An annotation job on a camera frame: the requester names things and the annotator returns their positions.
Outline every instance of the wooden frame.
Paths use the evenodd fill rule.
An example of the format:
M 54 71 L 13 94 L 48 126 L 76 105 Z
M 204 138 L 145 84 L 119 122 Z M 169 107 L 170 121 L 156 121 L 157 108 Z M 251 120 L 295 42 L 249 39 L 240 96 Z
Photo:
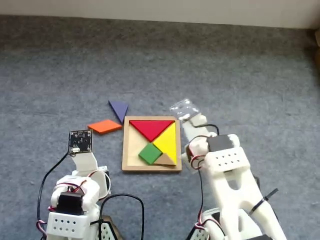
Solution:
M 176 145 L 176 165 L 175 166 L 161 166 L 161 165 L 147 165 L 141 160 L 141 163 L 138 165 L 131 165 L 130 161 L 137 162 L 139 158 L 136 155 L 137 159 L 130 159 L 134 158 L 134 156 L 129 156 L 129 131 L 130 128 L 134 128 L 130 126 L 129 121 L 131 120 L 173 120 L 175 121 L 175 145 Z M 180 140 L 180 122 L 173 116 L 126 116 L 124 119 L 124 135 L 123 135 L 123 152 L 122 152 L 122 170 L 128 172 L 180 172 L 182 170 L 182 162 L 181 162 L 181 140 Z

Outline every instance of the tangram puzzle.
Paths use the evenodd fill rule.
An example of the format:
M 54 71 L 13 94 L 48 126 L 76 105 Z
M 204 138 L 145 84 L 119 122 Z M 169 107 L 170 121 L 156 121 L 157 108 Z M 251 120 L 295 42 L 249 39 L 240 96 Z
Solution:
M 180 125 L 173 116 L 126 116 L 123 171 L 179 172 Z

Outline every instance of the tan triangle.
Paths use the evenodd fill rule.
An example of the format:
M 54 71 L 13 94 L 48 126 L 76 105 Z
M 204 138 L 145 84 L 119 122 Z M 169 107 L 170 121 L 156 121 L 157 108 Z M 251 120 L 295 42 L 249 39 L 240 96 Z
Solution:
M 169 165 L 169 166 L 175 166 L 175 162 L 167 155 L 167 154 L 162 154 L 160 157 L 155 160 L 153 165 Z

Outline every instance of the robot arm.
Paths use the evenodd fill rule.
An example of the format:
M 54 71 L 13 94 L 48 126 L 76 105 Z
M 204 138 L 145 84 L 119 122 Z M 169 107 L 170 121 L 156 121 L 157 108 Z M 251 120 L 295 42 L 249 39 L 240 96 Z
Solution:
M 97 202 L 110 194 L 108 168 L 98 167 L 92 153 L 91 130 L 69 133 L 69 155 L 76 170 L 56 182 L 43 237 L 46 240 L 94 240 L 99 224 L 91 223 L 99 219 Z
M 195 167 L 201 161 L 201 171 L 209 179 L 213 196 L 217 200 L 219 224 L 208 212 L 202 214 L 202 223 L 198 229 L 205 230 L 215 240 L 244 240 L 262 237 L 258 225 L 246 212 L 251 212 L 264 199 L 251 172 L 250 163 L 235 134 L 219 135 L 209 132 L 207 119 L 188 99 L 171 107 L 179 120 L 189 144 L 181 158 L 187 166 Z M 230 181 L 236 181 L 238 189 L 230 187 Z M 251 212 L 265 234 L 262 239 L 286 240 L 277 217 L 267 201 L 263 201 Z

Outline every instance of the red triangle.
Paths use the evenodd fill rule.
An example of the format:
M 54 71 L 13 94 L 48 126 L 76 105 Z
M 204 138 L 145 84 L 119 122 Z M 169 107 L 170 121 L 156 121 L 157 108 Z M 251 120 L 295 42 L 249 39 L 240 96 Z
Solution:
M 173 120 L 130 120 L 129 123 L 135 127 L 149 142 L 156 139 Z

